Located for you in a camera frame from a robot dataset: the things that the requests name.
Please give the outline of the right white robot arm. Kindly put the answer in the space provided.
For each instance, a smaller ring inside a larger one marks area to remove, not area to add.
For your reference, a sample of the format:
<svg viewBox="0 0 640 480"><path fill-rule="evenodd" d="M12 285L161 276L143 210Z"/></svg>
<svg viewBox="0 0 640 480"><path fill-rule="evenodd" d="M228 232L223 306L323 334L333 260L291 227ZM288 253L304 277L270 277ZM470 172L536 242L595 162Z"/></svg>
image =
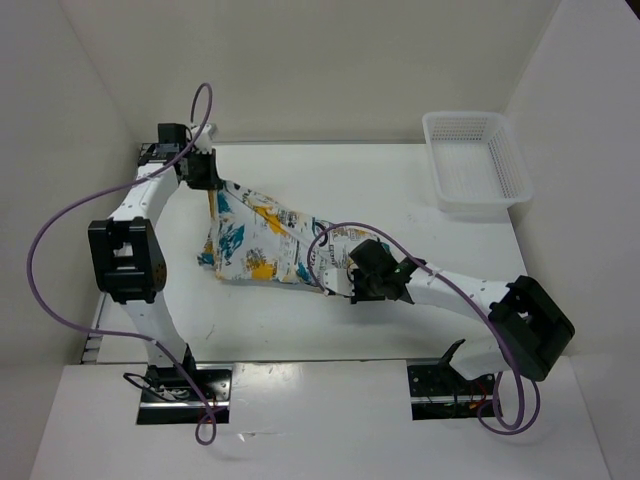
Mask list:
<svg viewBox="0 0 640 480"><path fill-rule="evenodd" d="M438 307L487 327L480 340L458 340L441 358L440 385L460 393L473 380L512 370L541 382L575 335L575 327L535 279L477 279L406 256L397 261L382 242L366 240L349 254L355 264L352 301L402 301Z"/></svg>

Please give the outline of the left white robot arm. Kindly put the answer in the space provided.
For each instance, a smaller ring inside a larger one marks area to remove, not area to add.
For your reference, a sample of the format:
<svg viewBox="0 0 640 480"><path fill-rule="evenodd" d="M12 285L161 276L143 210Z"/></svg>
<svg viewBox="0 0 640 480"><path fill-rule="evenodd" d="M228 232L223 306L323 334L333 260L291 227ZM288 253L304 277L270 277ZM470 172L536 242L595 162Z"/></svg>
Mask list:
<svg viewBox="0 0 640 480"><path fill-rule="evenodd" d="M155 225L180 183L200 190L222 186L213 146L216 130L210 123L160 124L159 141L148 145L137 160L137 184L108 219L93 221L88 228L99 290L119 304L135 332L147 338L147 373L124 378L166 402L193 398L200 376L164 298L168 269Z"/></svg>

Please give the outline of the colourful printed shorts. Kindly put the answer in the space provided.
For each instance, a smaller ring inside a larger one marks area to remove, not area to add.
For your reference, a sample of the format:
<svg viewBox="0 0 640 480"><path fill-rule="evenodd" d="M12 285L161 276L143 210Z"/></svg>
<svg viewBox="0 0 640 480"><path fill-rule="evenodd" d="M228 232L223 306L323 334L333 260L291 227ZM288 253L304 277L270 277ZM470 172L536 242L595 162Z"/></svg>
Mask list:
<svg viewBox="0 0 640 480"><path fill-rule="evenodd" d="M349 272L349 253L378 237L290 209L256 190L226 181L207 192L210 227L198 264L223 281L266 281L322 287L328 269Z"/></svg>

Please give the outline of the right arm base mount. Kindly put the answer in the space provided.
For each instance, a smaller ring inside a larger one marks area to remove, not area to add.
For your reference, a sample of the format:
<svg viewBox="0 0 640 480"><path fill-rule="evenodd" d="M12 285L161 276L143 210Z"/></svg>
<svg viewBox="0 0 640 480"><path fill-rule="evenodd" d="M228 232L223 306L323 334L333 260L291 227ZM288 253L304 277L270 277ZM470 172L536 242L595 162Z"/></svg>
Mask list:
<svg viewBox="0 0 640 480"><path fill-rule="evenodd" d="M414 421L494 418L492 406L495 376L482 375L466 380L448 366L437 362L407 364L408 388Z"/></svg>

